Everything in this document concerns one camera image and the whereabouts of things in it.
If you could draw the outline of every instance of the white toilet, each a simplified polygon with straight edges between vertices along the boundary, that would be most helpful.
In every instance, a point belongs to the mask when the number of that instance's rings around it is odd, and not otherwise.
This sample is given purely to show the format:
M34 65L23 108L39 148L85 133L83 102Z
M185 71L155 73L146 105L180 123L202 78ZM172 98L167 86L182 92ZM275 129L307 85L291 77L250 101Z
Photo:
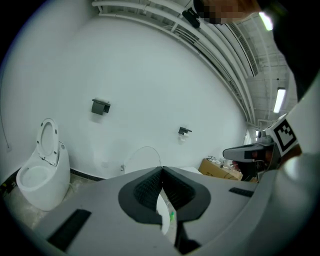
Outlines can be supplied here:
M160 165L158 153L152 147L143 147L131 156L125 165L124 173L128 174L138 170L158 167ZM170 226L170 215L166 202L161 195L158 196L156 210L162 217L161 231L165 235Z
M70 183L69 155L52 119L41 123L36 148L19 170L16 183L29 203L43 211L52 210L64 199Z

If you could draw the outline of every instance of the concrete floor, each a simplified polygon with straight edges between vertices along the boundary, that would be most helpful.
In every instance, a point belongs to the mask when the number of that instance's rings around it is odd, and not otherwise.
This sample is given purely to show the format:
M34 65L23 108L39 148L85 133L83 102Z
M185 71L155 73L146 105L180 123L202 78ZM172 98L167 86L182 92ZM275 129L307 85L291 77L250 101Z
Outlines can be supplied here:
M70 176L71 186L69 187L63 199L63 202L67 201L78 191L83 190L88 184L95 183L95 182L96 181L71 174ZM162 190L160 194L163 197L168 207L169 213L171 214L171 212L174 212L174 217L176 217L176 211L171 205L171 203L169 202L164 191ZM27 225L32 230L36 227L38 222L48 213L47 211L40 210L34 207L32 204L30 204L22 195L18 186L16 186L3 199L12 216L15 217L17 220L21 221L22 223L24 223L25 225ZM168 232L165 235L169 239L169 241L173 244L176 239L176 231L177 231L177 221L176 221L176 218L174 218L174 220L170 222Z

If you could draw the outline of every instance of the wall-mounted holder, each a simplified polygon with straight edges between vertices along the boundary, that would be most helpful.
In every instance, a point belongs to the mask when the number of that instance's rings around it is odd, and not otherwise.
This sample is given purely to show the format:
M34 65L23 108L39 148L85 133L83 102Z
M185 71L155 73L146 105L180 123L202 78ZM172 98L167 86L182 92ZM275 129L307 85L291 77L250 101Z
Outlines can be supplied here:
M184 135L184 134L187 134L188 132L192 133L192 130L189 130L189 129L186 129L186 128L183 128L183 127L180 127L178 133L181 134L181 135Z
M186 141L186 139L189 137L188 132L192 133L192 130L180 127L179 132L178 132L180 143L184 143Z
M109 112L109 109L111 106L109 103L96 98L94 98L92 101L93 101L92 108L91 108L92 113L102 116L104 112L106 113Z
M182 16L195 28L198 29L200 27L199 15L192 9L184 10L182 12Z

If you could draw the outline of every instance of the toilet lid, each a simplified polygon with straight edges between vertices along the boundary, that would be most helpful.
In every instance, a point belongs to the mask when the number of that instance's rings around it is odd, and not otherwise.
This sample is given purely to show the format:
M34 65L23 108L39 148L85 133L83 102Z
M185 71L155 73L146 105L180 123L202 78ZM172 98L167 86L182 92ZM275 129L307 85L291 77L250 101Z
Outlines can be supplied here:
M39 156L53 166L57 166L59 157L58 127L51 118L45 119L36 137L36 148Z

